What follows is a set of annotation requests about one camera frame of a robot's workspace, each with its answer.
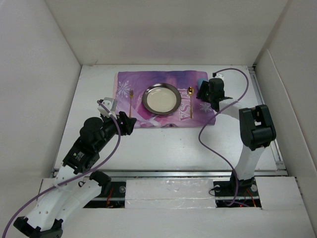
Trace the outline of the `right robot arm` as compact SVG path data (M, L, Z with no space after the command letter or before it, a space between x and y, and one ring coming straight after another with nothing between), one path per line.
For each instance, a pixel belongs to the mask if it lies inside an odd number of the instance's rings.
M230 181L219 186L218 196L241 195L254 184L258 161L272 141L276 130L267 105L252 108L224 95L224 82L220 78L198 80L197 99L206 102L216 112L239 121L242 152Z

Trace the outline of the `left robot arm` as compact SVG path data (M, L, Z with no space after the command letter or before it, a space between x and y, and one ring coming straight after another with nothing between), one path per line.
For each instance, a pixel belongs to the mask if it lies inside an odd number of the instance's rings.
M101 115L84 122L54 179L52 187L41 192L40 201L26 216L16 217L14 227L29 238L59 238L66 221L97 196L110 192L111 178L95 163L100 152L115 136L130 135L136 123L125 112Z

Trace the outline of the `purple pink printed cloth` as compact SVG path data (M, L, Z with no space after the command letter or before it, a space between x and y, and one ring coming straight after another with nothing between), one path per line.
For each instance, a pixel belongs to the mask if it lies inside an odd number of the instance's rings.
M116 113L129 114L129 89L133 88L131 117L136 118L135 128L141 127L202 127L214 115L214 110L206 102L192 98L193 118L190 119L190 97L188 87L194 87L198 92L197 81L207 79L204 71L123 71L115 77L114 95L117 100ZM169 115L155 115L149 112L142 103L142 95L150 86L157 83L167 83L176 87L181 95L178 110Z

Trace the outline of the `gold fork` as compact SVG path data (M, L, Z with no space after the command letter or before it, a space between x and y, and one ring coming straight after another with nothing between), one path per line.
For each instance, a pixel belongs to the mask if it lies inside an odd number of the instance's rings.
M131 117L132 114L132 99L134 97L134 90L133 88L129 89L129 98L130 98L130 103L129 103L129 117Z

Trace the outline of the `blue plastic cup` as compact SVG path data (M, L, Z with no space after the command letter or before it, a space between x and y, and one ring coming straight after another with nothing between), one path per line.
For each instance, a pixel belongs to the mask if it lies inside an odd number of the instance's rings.
M206 78L200 78L197 81L198 90L205 90L209 88L209 82Z

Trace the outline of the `round metal plate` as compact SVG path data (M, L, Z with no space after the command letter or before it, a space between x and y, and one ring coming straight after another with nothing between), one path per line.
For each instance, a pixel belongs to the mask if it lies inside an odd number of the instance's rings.
M167 83L157 83L147 88L142 95L144 107L155 115L169 115L180 107L179 90Z

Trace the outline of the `gold spoon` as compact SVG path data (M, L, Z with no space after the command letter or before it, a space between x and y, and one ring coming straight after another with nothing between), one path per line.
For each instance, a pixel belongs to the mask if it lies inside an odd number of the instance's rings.
M192 98L194 96L194 87L190 86L187 89L187 94L190 97L190 119L193 118L193 103L192 103Z

